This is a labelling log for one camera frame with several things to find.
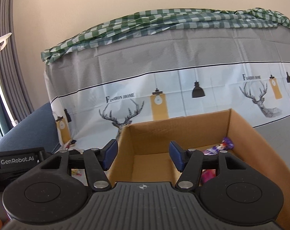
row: gray curtain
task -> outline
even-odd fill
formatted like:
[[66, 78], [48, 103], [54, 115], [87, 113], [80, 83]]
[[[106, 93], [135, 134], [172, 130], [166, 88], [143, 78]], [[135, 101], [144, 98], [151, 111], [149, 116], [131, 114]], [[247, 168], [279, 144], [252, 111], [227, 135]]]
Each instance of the gray curtain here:
[[33, 107], [20, 70], [13, 29], [13, 0], [0, 0], [0, 36], [12, 33], [7, 46], [0, 52], [0, 83], [13, 117], [20, 122]]

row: antlers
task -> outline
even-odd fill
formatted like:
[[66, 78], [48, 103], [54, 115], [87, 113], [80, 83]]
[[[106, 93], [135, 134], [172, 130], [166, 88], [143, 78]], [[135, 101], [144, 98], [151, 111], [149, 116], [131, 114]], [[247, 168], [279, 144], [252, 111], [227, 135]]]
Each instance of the antlers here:
[[142, 109], [143, 109], [143, 106], [144, 106], [144, 101], [143, 101], [142, 106], [141, 106], [141, 109], [140, 109], [140, 106], [139, 106], [137, 103], [135, 103], [132, 99], [130, 99], [130, 100], [135, 104], [135, 111], [134, 111], [134, 113], [132, 114], [130, 108], [128, 108], [129, 115], [128, 115], [127, 117], [125, 117], [125, 121], [124, 121], [124, 123], [123, 123], [124, 125], [126, 125], [126, 124], [130, 124], [130, 123], [131, 123], [131, 122], [129, 122], [130, 119], [132, 119], [133, 117], [139, 115], [140, 112], [141, 112]]
[[109, 104], [107, 104], [107, 106], [105, 107], [105, 109], [102, 111], [102, 113], [100, 113], [100, 109], [99, 109], [99, 115], [103, 118], [103, 119], [106, 119], [106, 120], [110, 120], [112, 121], [113, 123], [118, 123], [117, 119], [115, 117], [112, 116], [112, 111], [110, 111], [110, 114], [109, 116], [107, 114], [105, 114], [105, 111], [107, 109]]
[[[259, 88], [260, 95], [259, 95], [259, 100], [258, 101], [260, 101], [263, 98], [263, 96], [267, 93], [267, 83], [266, 83], [266, 87], [265, 87], [264, 84], [262, 83], [262, 81], [260, 81], [260, 82], [261, 82], [261, 84], [263, 86], [263, 91], [261, 90], [261, 88]], [[246, 85], [247, 85], [247, 82], [245, 83], [243, 90], [239, 86], [241, 92], [244, 94], [245, 97], [251, 98], [253, 100], [253, 102], [256, 104], [257, 100], [256, 100], [255, 96], [251, 95], [250, 89], [249, 89], [249, 93], [246, 91]]]
[[262, 86], [263, 86], [263, 91], [261, 90], [261, 88], [259, 88], [259, 90], [260, 90], [260, 95], [259, 95], [259, 97], [260, 97], [260, 99], [262, 99], [263, 96], [267, 93], [267, 83], [266, 83], [266, 87], [264, 87], [264, 84], [262, 83], [262, 81], [260, 81], [260, 82], [261, 82], [261, 84], [262, 84]]
[[105, 113], [106, 112], [106, 109], [108, 107], [109, 104], [107, 104], [107, 106], [105, 107], [105, 109], [102, 111], [102, 113], [100, 112], [100, 109], [99, 109], [99, 115], [103, 118], [103, 119], [106, 119], [106, 120], [109, 120], [109, 121], [112, 121], [112, 124], [116, 127], [120, 127], [121, 125], [127, 125], [127, 124], [131, 124], [131, 119], [137, 115], [140, 114], [140, 112], [142, 111], [143, 109], [143, 106], [144, 106], [144, 101], [142, 103], [142, 106], [140, 108], [140, 106], [134, 102], [132, 99], [130, 99], [134, 104], [135, 104], [135, 111], [134, 113], [132, 114], [130, 108], [128, 108], [128, 111], [129, 111], [129, 115], [127, 117], [125, 117], [125, 121], [123, 123], [119, 123], [117, 118], [113, 117], [112, 116], [112, 111], [110, 111], [109, 113], [109, 116]]

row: ribbed grip surface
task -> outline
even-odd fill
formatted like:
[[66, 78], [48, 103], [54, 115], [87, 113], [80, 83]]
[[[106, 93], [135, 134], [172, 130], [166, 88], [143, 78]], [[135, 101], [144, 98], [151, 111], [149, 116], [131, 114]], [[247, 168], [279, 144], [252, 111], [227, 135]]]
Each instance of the ribbed grip surface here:
[[280, 230], [275, 223], [242, 227], [209, 215], [191, 193], [174, 190], [168, 182], [119, 182], [114, 189], [94, 193], [71, 218], [49, 225], [12, 220], [4, 230]]

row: deer head print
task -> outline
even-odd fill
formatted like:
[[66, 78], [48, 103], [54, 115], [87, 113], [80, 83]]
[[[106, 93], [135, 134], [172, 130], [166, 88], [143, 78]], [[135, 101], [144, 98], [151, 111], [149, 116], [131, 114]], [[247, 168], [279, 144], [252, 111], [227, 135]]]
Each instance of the deer head print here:
[[279, 116], [281, 114], [281, 110], [279, 108], [266, 108], [264, 106], [264, 104], [263, 104], [264, 100], [265, 100], [264, 95], [267, 93], [267, 83], [266, 83], [266, 86], [264, 86], [262, 81], [260, 81], [260, 82], [262, 84], [262, 89], [259, 88], [260, 94], [259, 94], [258, 100], [256, 100], [256, 97], [251, 94], [250, 89], [249, 89], [249, 92], [246, 91], [247, 82], [245, 83], [243, 89], [241, 87], [239, 87], [239, 88], [245, 97], [250, 98], [252, 100], [252, 102], [260, 108], [261, 112], [264, 114], [265, 117]]
[[111, 121], [112, 124], [113, 124], [113, 126], [115, 126], [115, 127], [118, 128], [117, 135], [116, 135], [116, 140], [119, 139], [120, 134], [121, 134], [124, 126], [131, 124], [132, 123], [132, 120], [131, 119], [134, 118], [135, 116], [139, 115], [140, 112], [143, 109], [144, 101], [143, 101], [143, 103], [141, 105], [141, 108], [140, 108], [140, 106], [136, 102], [134, 102], [132, 99], [130, 99], [130, 100], [135, 104], [135, 111], [134, 111], [134, 113], [132, 113], [131, 110], [130, 110], [130, 108], [128, 108], [128, 113], [129, 114], [125, 117], [125, 120], [124, 120], [123, 123], [119, 123], [118, 120], [117, 120], [117, 118], [112, 115], [112, 110], [109, 112], [109, 115], [106, 113], [106, 109], [107, 109], [107, 107], [108, 107], [109, 104], [106, 105], [106, 107], [102, 111], [102, 113], [99, 110], [99, 115], [103, 119], [106, 119], [106, 120]]

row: candy wrapper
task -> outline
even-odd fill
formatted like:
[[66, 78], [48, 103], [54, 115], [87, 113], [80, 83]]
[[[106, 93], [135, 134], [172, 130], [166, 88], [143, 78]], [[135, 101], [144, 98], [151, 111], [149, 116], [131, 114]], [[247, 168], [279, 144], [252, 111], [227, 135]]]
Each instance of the candy wrapper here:
[[203, 170], [203, 173], [201, 174], [201, 184], [204, 184], [215, 176], [215, 170]]
[[203, 150], [205, 155], [216, 155], [220, 150], [231, 150], [233, 149], [233, 142], [228, 137], [224, 137], [220, 145], [213, 146], [206, 150]]
[[[233, 149], [234, 144], [228, 137], [224, 137], [223, 141], [220, 145], [213, 146], [207, 150], [203, 150], [203, 153], [205, 155], [216, 155], [220, 150], [231, 150]], [[210, 179], [214, 178], [215, 170], [203, 170], [201, 174], [201, 184], [204, 184], [205, 182], [209, 181]]]

